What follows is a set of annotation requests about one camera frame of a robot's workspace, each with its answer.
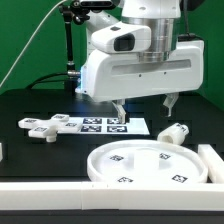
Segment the black table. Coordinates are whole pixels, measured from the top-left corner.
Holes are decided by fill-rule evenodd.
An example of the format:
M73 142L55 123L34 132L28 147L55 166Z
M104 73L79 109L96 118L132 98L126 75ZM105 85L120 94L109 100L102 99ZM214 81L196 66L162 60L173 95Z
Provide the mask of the black table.
M86 159L96 147L118 140L152 139L178 122L189 127L183 146L197 150L211 144L224 156L224 112L195 93L181 94L173 115L161 117L164 96L127 100L131 117L144 117L150 136L58 135L55 143L28 137L18 121L50 119L57 113L76 117L116 117L111 103L95 104L76 99L63 90L10 90L0 96L0 141L3 160L0 181L88 180ZM2 211L0 223L223 223L223 212L193 211Z

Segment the white robot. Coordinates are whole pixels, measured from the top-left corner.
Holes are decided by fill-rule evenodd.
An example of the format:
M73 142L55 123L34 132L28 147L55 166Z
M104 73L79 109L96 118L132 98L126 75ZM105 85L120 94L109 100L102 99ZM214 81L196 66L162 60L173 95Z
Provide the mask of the white robot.
M170 116L178 93L196 90L203 81L204 42L178 42L180 3L124 0L119 4L123 8L120 22L105 22L102 14L96 14L101 20L90 19L88 35L99 30L92 34L90 45L95 50L88 52L76 92L96 102L112 101L121 123L126 122L125 99L166 94L164 105ZM104 22L97 26L97 21Z

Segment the white round tray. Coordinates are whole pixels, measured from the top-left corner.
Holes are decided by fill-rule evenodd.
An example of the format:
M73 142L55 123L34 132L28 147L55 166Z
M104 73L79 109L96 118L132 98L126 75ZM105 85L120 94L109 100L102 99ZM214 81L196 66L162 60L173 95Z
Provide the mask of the white round tray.
M109 143L87 160L91 181L117 183L204 183L208 169L197 153L151 140Z

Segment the white cross-shaped object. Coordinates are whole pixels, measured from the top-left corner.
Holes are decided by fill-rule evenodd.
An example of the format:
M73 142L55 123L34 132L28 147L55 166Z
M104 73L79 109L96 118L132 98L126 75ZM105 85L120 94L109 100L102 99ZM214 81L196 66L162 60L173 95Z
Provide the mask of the white cross-shaped object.
M34 138L46 138L47 142L55 142L57 132L77 133L82 128L82 123L69 121L69 115L56 114L50 120L24 118L18 122L20 128L31 129L28 134Z

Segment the green background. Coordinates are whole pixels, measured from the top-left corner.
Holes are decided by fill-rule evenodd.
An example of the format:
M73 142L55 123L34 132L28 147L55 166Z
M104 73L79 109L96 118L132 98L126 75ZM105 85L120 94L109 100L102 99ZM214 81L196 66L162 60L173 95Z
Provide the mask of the green background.
M0 1L0 80L4 78L40 21L58 0ZM120 10L112 14L119 18ZM190 31L205 39L204 83L199 92L224 110L224 1L206 0L189 13ZM85 26L73 25L76 68L85 62ZM37 78L66 69L64 22L56 9L0 89L24 88ZM38 88L63 88L62 83Z

